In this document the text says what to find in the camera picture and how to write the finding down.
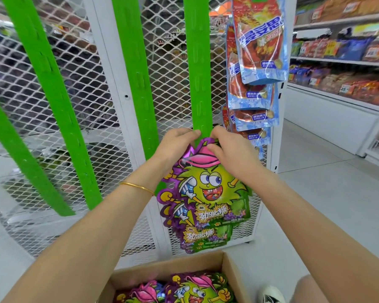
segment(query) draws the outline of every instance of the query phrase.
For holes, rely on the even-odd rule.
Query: cardboard box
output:
[[[149,280],[167,281],[175,273],[201,270],[224,273],[233,289],[237,303],[251,303],[236,264],[227,253],[221,250],[115,270],[97,302],[112,303],[116,290],[132,289]]]

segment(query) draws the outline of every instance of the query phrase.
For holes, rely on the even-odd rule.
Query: white sneaker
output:
[[[261,287],[257,293],[258,303],[286,303],[281,291],[275,286],[266,285]]]

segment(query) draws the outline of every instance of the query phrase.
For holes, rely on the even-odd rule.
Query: floor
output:
[[[323,214],[379,257],[379,167],[286,121],[280,177]],[[0,300],[31,263],[6,248],[0,229]],[[263,284],[276,285],[289,301],[308,270],[266,208],[256,240],[226,250],[237,260],[253,302]]]

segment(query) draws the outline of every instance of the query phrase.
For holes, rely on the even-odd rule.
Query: gold bracelet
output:
[[[154,192],[152,192],[150,189],[147,189],[146,187],[143,187],[143,186],[135,185],[135,184],[128,183],[128,182],[121,182],[119,184],[120,185],[128,185],[128,186],[132,186],[132,187],[136,187],[136,188],[141,188],[141,189],[144,189],[144,190],[150,192],[152,195],[154,195]]]

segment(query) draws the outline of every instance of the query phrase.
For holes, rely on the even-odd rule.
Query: green plastic clip strip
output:
[[[1,108],[0,142],[46,203],[61,216],[75,214],[63,200],[61,194],[53,187]]]
[[[112,0],[145,158],[159,145],[138,0]],[[161,182],[156,192],[165,188]]]
[[[89,209],[102,200],[63,78],[32,0],[2,0],[51,105]]]
[[[192,122],[201,137],[212,131],[209,0],[184,0]]]

